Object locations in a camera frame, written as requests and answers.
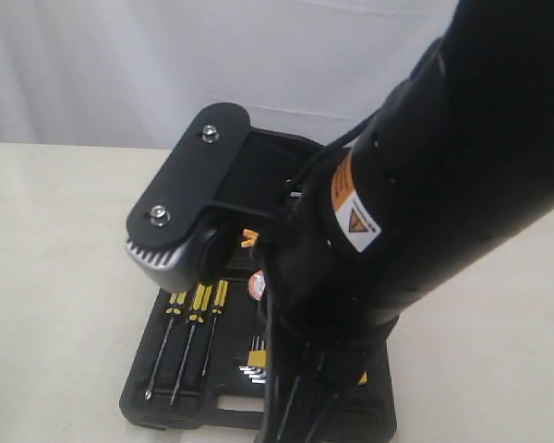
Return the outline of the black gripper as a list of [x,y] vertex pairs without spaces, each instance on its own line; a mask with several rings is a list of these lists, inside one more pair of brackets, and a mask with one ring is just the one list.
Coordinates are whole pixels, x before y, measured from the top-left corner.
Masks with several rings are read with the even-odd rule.
[[[265,258],[269,377],[258,442],[389,442],[392,323],[362,330],[349,285],[289,311],[292,291]],[[368,383],[358,386],[367,371]]]

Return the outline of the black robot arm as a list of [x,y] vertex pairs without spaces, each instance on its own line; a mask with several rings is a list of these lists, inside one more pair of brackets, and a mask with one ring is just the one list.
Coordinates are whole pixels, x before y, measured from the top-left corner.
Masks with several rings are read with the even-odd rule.
[[410,305],[554,209],[554,1],[462,1],[263,247],[262,442],[318,442]]

